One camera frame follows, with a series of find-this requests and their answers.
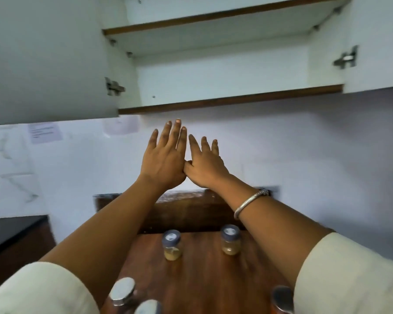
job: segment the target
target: cabinet hinge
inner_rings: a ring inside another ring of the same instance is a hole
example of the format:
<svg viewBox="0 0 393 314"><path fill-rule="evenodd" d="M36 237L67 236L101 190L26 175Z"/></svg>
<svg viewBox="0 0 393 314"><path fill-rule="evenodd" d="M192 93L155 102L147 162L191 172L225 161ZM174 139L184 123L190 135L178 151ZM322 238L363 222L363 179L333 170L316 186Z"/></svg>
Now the cabinet hinge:
<svg viewBox="0 0 393 314"><path fill-rule="evenodd" d="M358 56L358 45L352 47L351 53L343 53L341 58L333 62L333 65L339 66L341 69L345 69L345 65L347 63L350 63L351 67L355 67L357 65L357 56Z"/></svg>
<svg viewBox="0 0 393 314"><path fill-rule="evenodd" d="M110 80L110 78L105 77L106 81L106 90L108 91L108 96L119 96L121 92L125 92L125 87L122 87L118 84L118 82Z"/></svg>

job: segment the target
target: jar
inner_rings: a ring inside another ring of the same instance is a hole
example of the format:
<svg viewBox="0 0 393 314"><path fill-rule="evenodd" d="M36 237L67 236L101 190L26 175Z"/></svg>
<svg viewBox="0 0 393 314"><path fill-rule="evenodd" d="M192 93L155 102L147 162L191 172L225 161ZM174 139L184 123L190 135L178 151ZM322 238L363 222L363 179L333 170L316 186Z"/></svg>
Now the jar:
<svg viewBox="0 0 393 314"><path fill-rule="evenodd" d="M162 246L167 260L174 261L182 255L180 242L181 233L177 230L168 230L163 234Z"/></svg>
<svg viewBox="0 0 393 314"><path fill-rule="evenodd" d="M122 311L136 307L144 299L142 292L135 288L133 278L122 278L115 282L109 297L114 306L122 306Z"/></svg>
<svg viewBox="0 0 393 314"><path fill-rule="evenodd" d="M147 300L137 307L134 314L161 314L162 304L156 300Z"/></svg>
<svg viewBox="0 0 393 314"><path fill-rule="evenodd" d="M293 291L288 286L278 285L272 290L271 314L294 314Z"/></svg>
<svg viewBox="0 0 393 314"><path fill-rule="evenodd" d="M235 255L241 250L240 229L235 225L225 225L221 228L221 249L225 254Z"/></svg>

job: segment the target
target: white cabinet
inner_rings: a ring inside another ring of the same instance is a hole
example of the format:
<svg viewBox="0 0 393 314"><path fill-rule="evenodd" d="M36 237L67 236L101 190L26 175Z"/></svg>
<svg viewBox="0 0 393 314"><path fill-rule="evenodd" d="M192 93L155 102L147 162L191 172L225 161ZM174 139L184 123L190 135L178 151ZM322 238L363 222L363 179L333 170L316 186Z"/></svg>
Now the white cabinet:
<svg viewBox="0 0 393 314"><path fill-rule="evenodd" d="M0 0L0 124L383 87L393 0Z"/></svg>

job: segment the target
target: hand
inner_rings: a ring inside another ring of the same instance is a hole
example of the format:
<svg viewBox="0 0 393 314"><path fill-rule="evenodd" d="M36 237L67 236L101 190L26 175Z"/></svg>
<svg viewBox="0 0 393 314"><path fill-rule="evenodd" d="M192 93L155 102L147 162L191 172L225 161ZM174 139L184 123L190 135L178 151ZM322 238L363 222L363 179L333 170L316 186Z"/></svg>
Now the hand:
<svg viewBox="0 0 393 314"><path fill-rule="evenodd" d="M189 135L192 161L185 162L183 171L191 181L199 187L214 189L215 185L230 176L223 160L219 156L217 140L210 145L206 137L202 137L201 149L192 134Z"/></svg>
<svg viewBox="0 0 393 314"><path fill-rule="evenodd" d="M146 179L165 192L181 184L186 175L183 173L186 151L186 127L178 119L172 128L168 121L163 128L159 143L158 130L155 129L148 142L141 164L139 179Z"/></svg>

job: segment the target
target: marble tile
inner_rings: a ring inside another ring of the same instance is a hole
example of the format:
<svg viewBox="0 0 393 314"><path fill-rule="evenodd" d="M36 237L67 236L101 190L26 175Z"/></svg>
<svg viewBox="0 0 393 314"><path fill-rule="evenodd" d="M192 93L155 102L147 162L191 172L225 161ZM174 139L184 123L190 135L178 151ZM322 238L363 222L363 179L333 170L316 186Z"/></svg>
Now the marble tile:
<svg viewBox="0 0 393 314"><path fill-rule="evenodd" d="M32 173L21 126L0 126L0 176Z"/></svg>
<svg viewBox="0 0 393 314"><path fill-rule="evenodd" d="M35 175L0 177L0 218L46 214Z"/></svg>

